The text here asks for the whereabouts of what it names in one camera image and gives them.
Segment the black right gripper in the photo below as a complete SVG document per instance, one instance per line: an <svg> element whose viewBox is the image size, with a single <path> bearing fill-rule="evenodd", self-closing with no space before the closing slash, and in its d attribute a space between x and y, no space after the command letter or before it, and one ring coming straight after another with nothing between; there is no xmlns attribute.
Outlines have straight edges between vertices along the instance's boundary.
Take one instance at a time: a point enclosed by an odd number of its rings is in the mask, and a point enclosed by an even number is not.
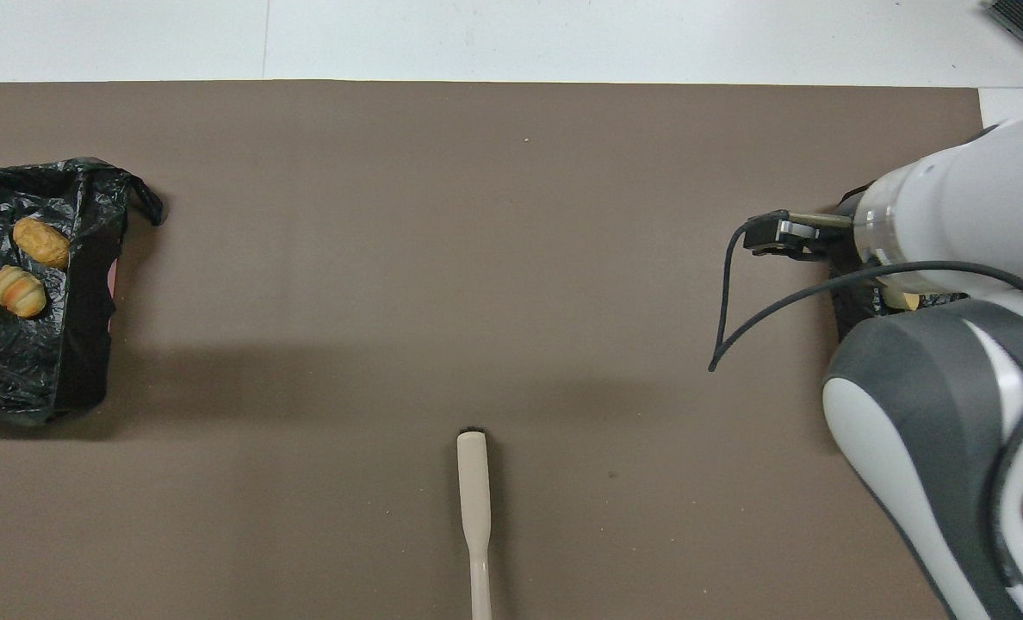
<svg viewBox="0 0 1023 620"><path fill-rule="evenodd" d="M775 209L744 223L743 247L755 256L783 256L798 262L852 262L859 258L853 219L842 214Z"/></svg>

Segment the black bag lined bin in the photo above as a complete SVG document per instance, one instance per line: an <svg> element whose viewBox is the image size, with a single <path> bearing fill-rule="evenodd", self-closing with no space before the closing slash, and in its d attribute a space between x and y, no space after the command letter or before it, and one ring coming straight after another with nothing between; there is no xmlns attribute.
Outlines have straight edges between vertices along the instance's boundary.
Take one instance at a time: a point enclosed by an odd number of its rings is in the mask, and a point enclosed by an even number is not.
<svg viewBox="0 0 1023 620"><path fill-rule="evenodd" d="M853 232L840 232L839 237L828 248L828 276L831 279L846 276L863 267L865 262L859 259ZM870 318L901 314L885 306L881 293L883 287L885 286L877 280L863 280L832 290L830 297L839 341L845 340L848 333ZM968 297L961 293L918 295L921 296L921 306L917 310L947 305Z"/></svg>
<svg viewBox="0 0 1023 620"><path fill-rule="evenodd" d="M0 420L42 426L102 403L115 265L130 208L154 226L164 222L164 202L145 182L98 158L0 168L0 268L31 272L47 297L46 309L32 319L0 306ZM66 272L36 263L13 243L13 224L23 217L66 236Z"/></svg>

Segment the brown table mat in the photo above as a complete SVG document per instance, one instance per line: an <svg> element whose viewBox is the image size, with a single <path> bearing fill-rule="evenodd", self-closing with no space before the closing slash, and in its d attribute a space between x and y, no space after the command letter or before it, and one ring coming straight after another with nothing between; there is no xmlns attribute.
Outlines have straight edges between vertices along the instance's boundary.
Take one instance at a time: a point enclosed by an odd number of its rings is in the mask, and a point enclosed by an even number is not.
<svg viewBox="0 0 1023 620"><path fill-rule="evenodd" d="M168 208L108 395L0 426L0 620L947 620L829 435L822 297L707 370L748 216L983 128L972 88L0 84L0 166Z"/></svg>

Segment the brown oval cork lump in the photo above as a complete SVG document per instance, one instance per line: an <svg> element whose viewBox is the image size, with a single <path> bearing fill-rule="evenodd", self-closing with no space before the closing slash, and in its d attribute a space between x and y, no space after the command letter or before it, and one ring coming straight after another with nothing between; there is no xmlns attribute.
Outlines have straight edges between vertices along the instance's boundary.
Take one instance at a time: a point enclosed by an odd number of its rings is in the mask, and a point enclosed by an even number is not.
<svg viewBox="0 0 1023 620"><path fill-rule="evenodd" d="M43 264L51 270L66 272L70 240L58 229L44 223L43 220L23 217L13 224L11 237L13 243L36 263Z"/></svg>

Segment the pale rounded foam chunk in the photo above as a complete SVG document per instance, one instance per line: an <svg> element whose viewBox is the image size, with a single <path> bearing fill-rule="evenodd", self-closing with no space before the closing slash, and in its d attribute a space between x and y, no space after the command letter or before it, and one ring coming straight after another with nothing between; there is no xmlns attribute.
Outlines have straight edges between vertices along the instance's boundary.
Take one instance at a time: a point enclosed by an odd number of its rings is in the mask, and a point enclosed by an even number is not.
<svg viewBox="0 0 1023 620"><path fill-rule="evenodd" d="M4 264L0 268L0 306L16 317L35 318L46 309L46 287L31 272Z"/></svg>

